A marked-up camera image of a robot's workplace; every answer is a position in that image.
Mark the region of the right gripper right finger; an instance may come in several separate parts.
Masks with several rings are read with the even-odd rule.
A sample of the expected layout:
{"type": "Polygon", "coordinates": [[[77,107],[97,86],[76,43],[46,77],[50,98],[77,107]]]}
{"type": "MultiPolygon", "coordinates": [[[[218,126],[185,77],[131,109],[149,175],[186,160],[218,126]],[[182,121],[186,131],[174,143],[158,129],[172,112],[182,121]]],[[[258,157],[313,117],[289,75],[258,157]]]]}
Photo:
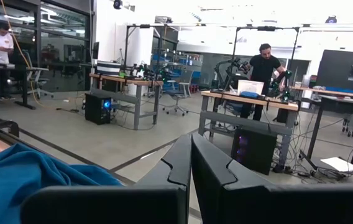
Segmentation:
{"type": "Polygon", "coordinates": [[[199,134],[191,146],[203,223],[353,223],[353,184],[273,184],[199,134]]]}

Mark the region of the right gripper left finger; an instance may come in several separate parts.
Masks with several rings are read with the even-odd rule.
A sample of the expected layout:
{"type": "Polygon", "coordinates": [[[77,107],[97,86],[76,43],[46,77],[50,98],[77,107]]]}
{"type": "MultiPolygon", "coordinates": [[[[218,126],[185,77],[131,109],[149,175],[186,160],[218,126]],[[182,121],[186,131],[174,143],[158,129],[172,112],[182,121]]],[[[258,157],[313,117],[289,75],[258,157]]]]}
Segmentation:
{"type": "Polygon", "coordinates": [[[22,223],[188,223],[191,137],[180,136],[130,186],[47,187],[21,207],[22,223]]]}

